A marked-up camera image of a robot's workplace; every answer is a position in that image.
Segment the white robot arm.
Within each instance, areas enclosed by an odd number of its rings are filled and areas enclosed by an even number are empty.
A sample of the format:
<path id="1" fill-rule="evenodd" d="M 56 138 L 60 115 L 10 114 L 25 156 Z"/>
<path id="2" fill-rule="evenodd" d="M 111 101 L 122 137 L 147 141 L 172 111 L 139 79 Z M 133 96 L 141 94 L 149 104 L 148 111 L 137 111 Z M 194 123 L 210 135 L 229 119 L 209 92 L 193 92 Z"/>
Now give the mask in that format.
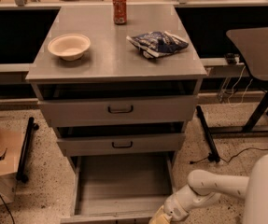
<path id="1" fill-rule="evenodd" d="M 183 221 L 191 210 L 216 203 L 222 194 L 245 201 L 242 224 L 268 224 L 268 154 L 258 159 L 249 176 L 190 172 L 187 184 L 165 200 L 148 224 Z"/>

